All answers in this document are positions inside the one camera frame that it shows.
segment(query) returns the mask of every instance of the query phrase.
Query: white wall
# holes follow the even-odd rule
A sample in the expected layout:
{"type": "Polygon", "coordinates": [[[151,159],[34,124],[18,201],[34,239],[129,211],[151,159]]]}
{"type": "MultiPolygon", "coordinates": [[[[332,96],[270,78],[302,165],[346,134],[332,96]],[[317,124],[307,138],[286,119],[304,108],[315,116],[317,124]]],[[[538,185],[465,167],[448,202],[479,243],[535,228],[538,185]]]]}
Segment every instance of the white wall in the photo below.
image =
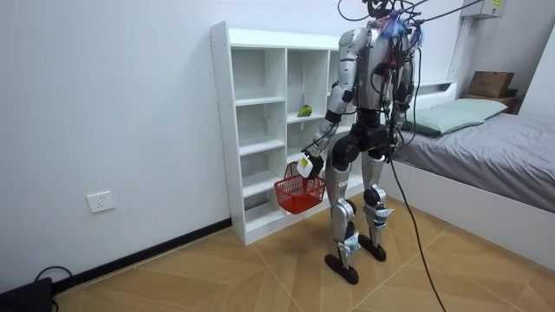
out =
{"type": "Polygon", "coordinates": [[[511,88],[525,94],[532,81],[547,39],[555,24],[553,0],[506,0],[503,17],[475,21],[471,40],[475,50],[461,89],[466,92],[477,70],[508,71],[511,88]]]}
{"type": "MultiPolygon", "coordinates": [[[[0,292],[229,217],[208,35],[225,19],[337,36],[364,25],[335,1],[0,2],[0,292]],[[118,208],[93,216],[86,195],[105,190],[118,208]]],[[[441,34],[457,20],[427,27],[423,80],[446,78],[454,39],[441,34]]]]}
{"type": "Polygon", "coordinates": [[[543,117],[555,116],[555,99],[553,98],[553,73],[555,73],[555,30],[545,47],[544,55],[538,65],[538,70],[524,104],[520,109],[520,115],[535,115],[543,117]]]}

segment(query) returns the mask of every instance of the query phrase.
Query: light green pillow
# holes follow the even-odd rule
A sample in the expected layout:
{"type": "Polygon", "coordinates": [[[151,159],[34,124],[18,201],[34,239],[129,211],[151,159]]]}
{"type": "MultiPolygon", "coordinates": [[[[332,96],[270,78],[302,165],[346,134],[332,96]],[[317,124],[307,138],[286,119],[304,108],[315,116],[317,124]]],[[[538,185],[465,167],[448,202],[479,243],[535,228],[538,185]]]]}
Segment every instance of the light green pillow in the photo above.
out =
{"type": "MultiPolygon", "coordinates": [[[[413,113],[407,112],[407,121],[411,127],[413,120],[413,113]]],[[[461,112],[456,107],[439,105],[416,111],[416,132],[429,136],[440,136],[483,123],[483,119],[474,114],[461,112]]]]}
{"type": "Polygon", "coordinates": [[[492,100],[473,100],[473,99],[460,99],[457,101],[451,101],[449,103],[441,104],[438,107],[432,109],[437,109],[440,107],[449,107],[452,109],[457,109],[460,112],[472,114],[482,120],[487,120],[494,117],[506,110],[506,106],[502,103],[492,100]]]}

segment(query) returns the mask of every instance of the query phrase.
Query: green fruit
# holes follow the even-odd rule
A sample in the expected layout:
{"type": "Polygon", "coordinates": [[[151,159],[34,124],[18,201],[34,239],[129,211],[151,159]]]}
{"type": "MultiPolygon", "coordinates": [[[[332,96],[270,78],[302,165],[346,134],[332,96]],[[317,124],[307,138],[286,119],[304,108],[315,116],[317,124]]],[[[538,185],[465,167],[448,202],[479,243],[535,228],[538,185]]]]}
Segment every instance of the green fruit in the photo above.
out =
{"type": "Polygon", "coordinates": [[[308,117],[312,114],[312,107],[305,105],[301,108],[301,110],[298,112],[298,117],[308,117]]]}

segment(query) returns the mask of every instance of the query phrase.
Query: red basket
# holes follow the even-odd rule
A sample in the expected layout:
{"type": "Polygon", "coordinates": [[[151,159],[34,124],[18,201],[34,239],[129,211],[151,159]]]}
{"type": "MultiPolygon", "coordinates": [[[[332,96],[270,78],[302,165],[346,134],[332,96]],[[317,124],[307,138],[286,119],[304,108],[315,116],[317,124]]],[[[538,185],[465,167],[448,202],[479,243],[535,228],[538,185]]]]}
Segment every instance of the red basket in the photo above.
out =
{"type": "Polygon", "coordinates": [[[292,214],[305,212],[322,203],[326,183],[322,178],[305,179],[300,174],[293,175],[297,162],[290,163],[284,179],[274,184],[277,203],[292,214]]]}

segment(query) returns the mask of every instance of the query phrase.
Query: gray mattress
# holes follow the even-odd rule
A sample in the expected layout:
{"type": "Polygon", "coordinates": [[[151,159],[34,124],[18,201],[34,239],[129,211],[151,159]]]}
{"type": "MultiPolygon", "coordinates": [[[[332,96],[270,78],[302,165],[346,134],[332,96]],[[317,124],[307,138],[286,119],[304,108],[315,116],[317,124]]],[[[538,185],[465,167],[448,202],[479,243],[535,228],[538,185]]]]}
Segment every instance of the gray mattress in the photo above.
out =
{"type": "MultiPolygon", "coordinates": [[[[412,137],[404,133],[405,140],[412,137]]],[[[555,125],[500,114],[440,138],[416,135],[397,158],[423,170],[555,212],[555,125]]]]}

